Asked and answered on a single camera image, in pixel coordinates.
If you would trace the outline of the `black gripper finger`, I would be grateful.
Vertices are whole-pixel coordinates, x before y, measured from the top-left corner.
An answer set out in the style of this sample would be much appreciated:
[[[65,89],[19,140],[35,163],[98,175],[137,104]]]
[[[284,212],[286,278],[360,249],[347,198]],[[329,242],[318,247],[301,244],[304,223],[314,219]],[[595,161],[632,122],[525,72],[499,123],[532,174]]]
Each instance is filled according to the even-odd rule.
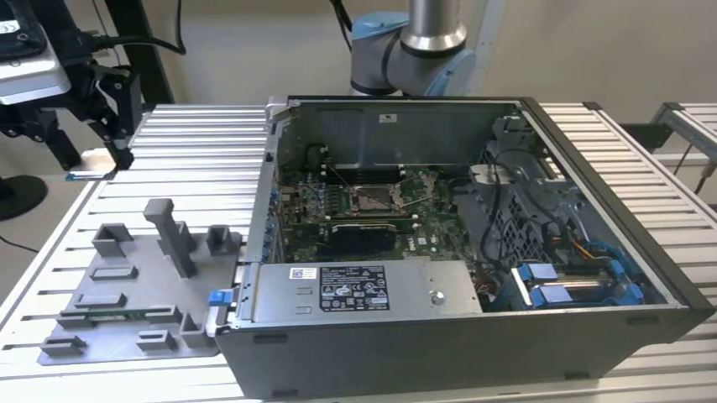
[[[57,113],[34,107],[1,106],[1,134],[7,138],[26,137],[49,149],[62,170],[79,164],[79,154],[58,127]]]
[[[83,66],[83,108],[87,126],[101,138],[117,170],[126,170],[134,157],[129,140],[141,121],[140,77],[128,65]]]

